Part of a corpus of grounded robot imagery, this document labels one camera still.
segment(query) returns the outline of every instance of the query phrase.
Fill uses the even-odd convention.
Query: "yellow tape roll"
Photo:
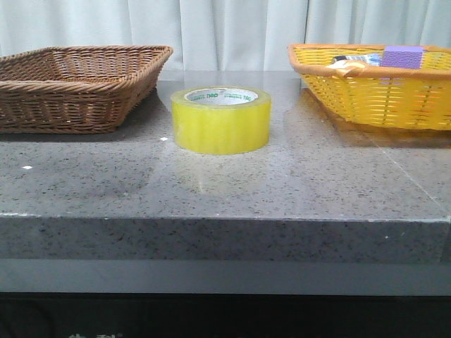
[[[174,140],[203,154],[238,154],[269,140],[271,97],[258,89],[211,87],[171,96]]]

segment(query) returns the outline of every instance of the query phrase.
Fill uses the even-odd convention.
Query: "brown wicker basket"
[[[113,132],[155,88],[172,52],[75,46],[0,58],[0,132]]]

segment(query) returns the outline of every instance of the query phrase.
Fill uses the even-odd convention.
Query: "white curtain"
[[[167,70],[289,70],[290,43],[451,46],[451,0],[0,0],[0,55],[165,44]]]

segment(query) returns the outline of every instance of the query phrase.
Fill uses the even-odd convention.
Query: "speckled gray surface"
[[[0,224],[0,257],[436,263],[445,235],[442,223],[16,218]]]
[[[212,156],[174,144],[169,96],[219,84],[271,94],[265,147]],[[447,143],[380,143],[299,89],[291,72],[167,72],[112,134],[0,134],[1,257],[439,261]]]

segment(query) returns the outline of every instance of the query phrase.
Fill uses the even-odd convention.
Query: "purple sponge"
[[[420,46],[387,46],[381,66],[419,69],[422,58],[423,48]]]

